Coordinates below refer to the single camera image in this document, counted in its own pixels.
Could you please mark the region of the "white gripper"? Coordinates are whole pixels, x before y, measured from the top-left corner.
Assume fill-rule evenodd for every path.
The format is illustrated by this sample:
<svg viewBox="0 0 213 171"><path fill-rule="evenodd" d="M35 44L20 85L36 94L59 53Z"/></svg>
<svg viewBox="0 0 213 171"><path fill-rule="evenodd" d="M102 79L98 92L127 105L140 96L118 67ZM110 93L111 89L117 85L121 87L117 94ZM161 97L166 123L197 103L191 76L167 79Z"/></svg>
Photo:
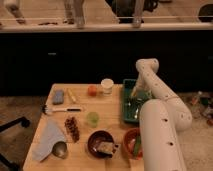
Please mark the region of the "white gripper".
<svg viewBox="0 0 213 171"><path fill-rule="evenodd" d="M145 83L145 81L141 78L138 78L136 83L135 83L135 87L132 89L132 92L130 94L130 98L135 98L137 96L137 91L144 91L144 96L146 96L147 98L149 98L149 91L148 91L148 86Z"/></svg>

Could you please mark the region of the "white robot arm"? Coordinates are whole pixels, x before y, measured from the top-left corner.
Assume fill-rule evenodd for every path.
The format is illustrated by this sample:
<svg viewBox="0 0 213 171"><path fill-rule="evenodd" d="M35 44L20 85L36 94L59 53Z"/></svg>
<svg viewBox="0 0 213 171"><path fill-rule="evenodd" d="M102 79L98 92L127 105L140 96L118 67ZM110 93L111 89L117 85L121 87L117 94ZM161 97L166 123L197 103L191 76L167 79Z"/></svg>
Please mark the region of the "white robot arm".
<svg viewBox="0 0 213 171"><path fill-rule="evenodd" d="M181 98L158 76L156 58L136 62L138 79L132 90L149 90L154 96L139 112L144 171L187 171L178 133L192 124L192 114Z"/></svg>

